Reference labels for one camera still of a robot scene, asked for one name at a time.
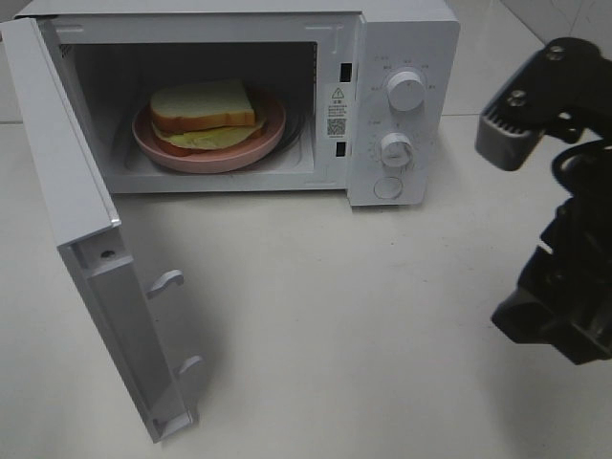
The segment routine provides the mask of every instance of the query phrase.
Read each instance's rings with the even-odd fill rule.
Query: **timer knob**
[[[386,93],[393,108],[408,112],[425,99],[425,82],[416,70],[401,70],[387,81]]]
[[[381,161],[387,167],[404,167],[412,161],[412,144],[399,132],[387,134],[381,140]]]

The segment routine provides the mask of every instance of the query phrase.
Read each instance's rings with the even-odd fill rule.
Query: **open microwave door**
[[[34,164],[57,249],[154,442],[195,421],[180,369],[168,360],[148,299],[178,271],[145,290],[121,237],[121,221],[90,144],[61,83],[44,23],[19,19],[0,26]]]

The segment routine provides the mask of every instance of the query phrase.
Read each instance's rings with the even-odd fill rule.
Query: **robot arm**
[[[485,108],[477,151],[519,169],[544,135],[577,142],[553,173],[572,197],[492,317],[510,339],[548,342],[573,363],[612,358],[612,61],[577,38],[536,53]]]

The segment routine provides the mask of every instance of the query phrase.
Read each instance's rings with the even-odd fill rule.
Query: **pink plate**
[[[154,141],[148,105],[134,118],[132,132],[136,142],[151,161],[170,169],[195,174],[217,174],[239,169],[259,161],[270,153],[280,142],[285,130],[286,114],[282,104],[269,93],[249,92],[257,99],[257,105],[266,112],[263,134],[256,139],[246,139],[230,148],[209,150],[189,156],[172,156],[165,153]]]

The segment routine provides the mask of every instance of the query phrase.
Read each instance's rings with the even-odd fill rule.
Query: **sticker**
[[[351,83],[325,85],[325,123],[323,128],[328,139],[347,141],[353,106],[353,86]]]

